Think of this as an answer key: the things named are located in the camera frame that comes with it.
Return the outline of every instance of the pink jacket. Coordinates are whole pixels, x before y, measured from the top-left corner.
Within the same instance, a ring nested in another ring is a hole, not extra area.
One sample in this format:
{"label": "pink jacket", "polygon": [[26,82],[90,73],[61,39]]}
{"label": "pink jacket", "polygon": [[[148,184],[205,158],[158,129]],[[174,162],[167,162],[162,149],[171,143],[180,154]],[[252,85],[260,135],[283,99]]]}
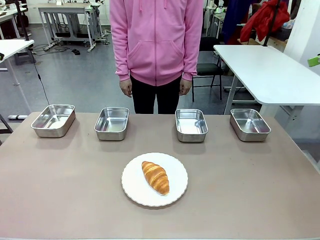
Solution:
{"label": "pink jacket", "polygon": [[110,0],[116,72],[161,86],[197,74],[203,0]]}

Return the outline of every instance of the zipper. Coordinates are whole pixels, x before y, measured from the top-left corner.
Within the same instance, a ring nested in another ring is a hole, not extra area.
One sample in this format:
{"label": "zipper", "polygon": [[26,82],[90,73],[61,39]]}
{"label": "zipper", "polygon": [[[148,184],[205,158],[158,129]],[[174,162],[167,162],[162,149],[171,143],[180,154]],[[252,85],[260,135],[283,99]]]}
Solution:
{"label": "zipper", "polygon": [[157,0],[154,0],[154,85],[157,86]]}

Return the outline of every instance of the stainless steel container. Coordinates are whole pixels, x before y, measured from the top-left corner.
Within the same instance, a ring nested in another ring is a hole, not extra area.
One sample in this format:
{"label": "stainless steel container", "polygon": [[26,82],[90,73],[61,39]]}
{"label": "stainless steel container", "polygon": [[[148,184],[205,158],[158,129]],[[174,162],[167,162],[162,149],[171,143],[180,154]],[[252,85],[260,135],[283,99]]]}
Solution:
{"label": "stainless steel container", "polygon": [[201,143],[208,133],[205,116],[198,109],[178,109],[175,124],[180,142]]}
{"label": "stainless steel container", "polygon": [[49,105],[33,121],[31,128],[42,138],[61,138],[76,119],[75,106]]}
{"label": "stainless steel container", "polygon": [[104,141],[121,141],[125,139],[129,113],[129,109],[124,107],[106,107],[102,109],[94,126],[97,137]]}
{"label": "stainless steel container", "polygon": [[271,132],[265,120],[253,109],[232,109],[230,123],[244,142],[263,142]]}

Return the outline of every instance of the croissant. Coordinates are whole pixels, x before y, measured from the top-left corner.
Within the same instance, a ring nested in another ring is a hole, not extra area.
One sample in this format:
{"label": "croissant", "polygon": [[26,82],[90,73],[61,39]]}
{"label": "croissant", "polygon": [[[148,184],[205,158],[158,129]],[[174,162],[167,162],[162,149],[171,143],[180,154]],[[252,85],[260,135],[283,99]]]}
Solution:
{"label": "croissant", "polygon": [[144,161],[142,171],[149,185],[162,195],[169,193],[169,180],[166,171],[153,162]]}

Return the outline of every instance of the plate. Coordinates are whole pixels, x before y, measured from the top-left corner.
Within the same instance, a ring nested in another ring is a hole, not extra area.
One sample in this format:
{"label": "plate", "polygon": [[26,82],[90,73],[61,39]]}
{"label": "plate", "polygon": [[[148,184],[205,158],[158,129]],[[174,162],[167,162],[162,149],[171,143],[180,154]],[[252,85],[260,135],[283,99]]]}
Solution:
{"label": "plate", "polygon": [[[161,195],[149,185],[142,171],[144,161],[164,168],[170,187],[167,195]],[[121,183],[124,192],[136,203],[149,207],[161,207],[172,204],[185,193],[188,186],[188,174],[184,165],[175,157],[152,152],[131,160],[122,172]]]}

